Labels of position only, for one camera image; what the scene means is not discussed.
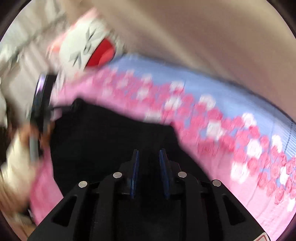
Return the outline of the person's left hand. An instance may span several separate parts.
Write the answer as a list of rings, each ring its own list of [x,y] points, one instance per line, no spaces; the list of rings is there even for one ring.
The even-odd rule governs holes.
[[[39,129],[31,123],[26,123],[19,129],[20,141],[29,148],[30,160],[32,162],[39,159],[40,150],[44,151],[49,147],[54,125],[55,123],[51,121],[43,132],[40,132]]]

